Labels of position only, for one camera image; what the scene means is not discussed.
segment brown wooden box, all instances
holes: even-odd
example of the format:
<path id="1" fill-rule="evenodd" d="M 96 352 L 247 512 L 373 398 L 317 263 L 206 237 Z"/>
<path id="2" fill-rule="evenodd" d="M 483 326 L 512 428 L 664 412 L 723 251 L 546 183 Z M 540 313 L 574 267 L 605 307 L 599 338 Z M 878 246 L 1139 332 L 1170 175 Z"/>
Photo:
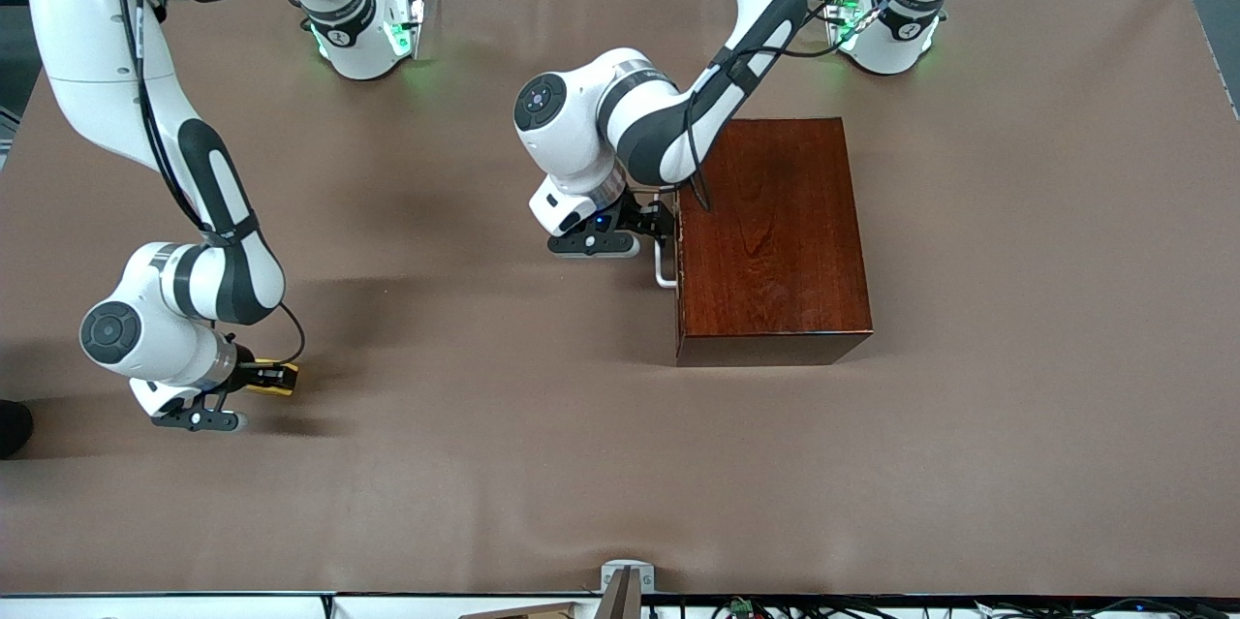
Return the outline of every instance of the brown wooden box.
<path id="1" fill-rule="evenodd" d="M 828 365 L 873 325 L 843 123 L 732 120 L 680 195 L 680 366 Z"/>

